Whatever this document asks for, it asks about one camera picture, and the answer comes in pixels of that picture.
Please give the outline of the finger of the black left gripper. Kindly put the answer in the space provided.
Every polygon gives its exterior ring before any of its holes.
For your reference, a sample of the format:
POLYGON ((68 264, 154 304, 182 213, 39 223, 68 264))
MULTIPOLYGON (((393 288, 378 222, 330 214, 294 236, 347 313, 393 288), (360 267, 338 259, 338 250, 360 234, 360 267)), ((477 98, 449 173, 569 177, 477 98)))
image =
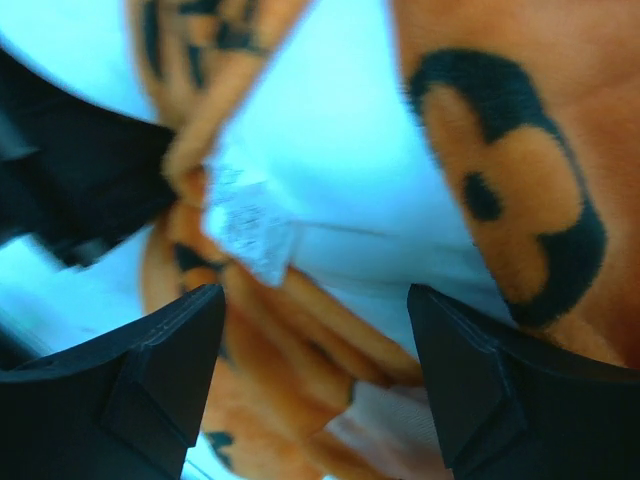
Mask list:
POLYGON ((160 173, 172 132, 92 105, 1 53, 1 241, 32 235, 88 267, 176 195, 160 173))

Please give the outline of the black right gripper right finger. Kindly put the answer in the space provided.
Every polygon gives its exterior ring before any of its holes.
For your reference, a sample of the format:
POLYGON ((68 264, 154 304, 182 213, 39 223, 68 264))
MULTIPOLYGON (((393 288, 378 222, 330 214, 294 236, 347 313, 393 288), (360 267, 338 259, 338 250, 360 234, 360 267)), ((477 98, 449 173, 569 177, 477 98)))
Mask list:
POLYGON ((639 374, 414 285, 408 311, 445 465, 458 479, 635 479, 639 374))

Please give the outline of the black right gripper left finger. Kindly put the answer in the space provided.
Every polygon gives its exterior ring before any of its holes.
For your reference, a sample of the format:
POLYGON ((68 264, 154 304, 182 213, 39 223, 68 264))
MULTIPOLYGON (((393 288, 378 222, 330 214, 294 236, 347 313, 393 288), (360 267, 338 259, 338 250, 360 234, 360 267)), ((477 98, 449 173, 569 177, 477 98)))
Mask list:
POLYGON ((5 479, 176 479, 196 443, 224 324, 205 285, 156 312, 37 357, 1 338, 5 479))

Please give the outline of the white pillow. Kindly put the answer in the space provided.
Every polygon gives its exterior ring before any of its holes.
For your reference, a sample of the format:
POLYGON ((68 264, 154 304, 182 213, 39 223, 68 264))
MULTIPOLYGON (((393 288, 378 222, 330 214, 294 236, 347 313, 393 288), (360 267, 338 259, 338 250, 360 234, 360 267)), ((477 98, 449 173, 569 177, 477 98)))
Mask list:
POLYGON ((206 165, 204 232, 269 285, 295 267, 408 352, 414 284, 510 323, 402 95, 388 2, 314 2, 206 165))

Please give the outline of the orange patterned plush pillowcase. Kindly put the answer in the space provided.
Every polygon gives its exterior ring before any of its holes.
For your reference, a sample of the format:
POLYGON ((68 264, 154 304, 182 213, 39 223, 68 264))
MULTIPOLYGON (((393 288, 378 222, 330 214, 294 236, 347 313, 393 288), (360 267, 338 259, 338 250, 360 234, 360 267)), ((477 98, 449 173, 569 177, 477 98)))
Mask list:
MULTIPOLYGON (((242 479, 458 479, 417 345, 311 278, 271 286, 203 230, 227 122, 316 1, 131 1, 176 198, 142 267, 155 309, 225 296, 200 431, 242 479)), ((508 309, 498 323, 639 374, 639 5, 386 1, 405 102, 508 309)))

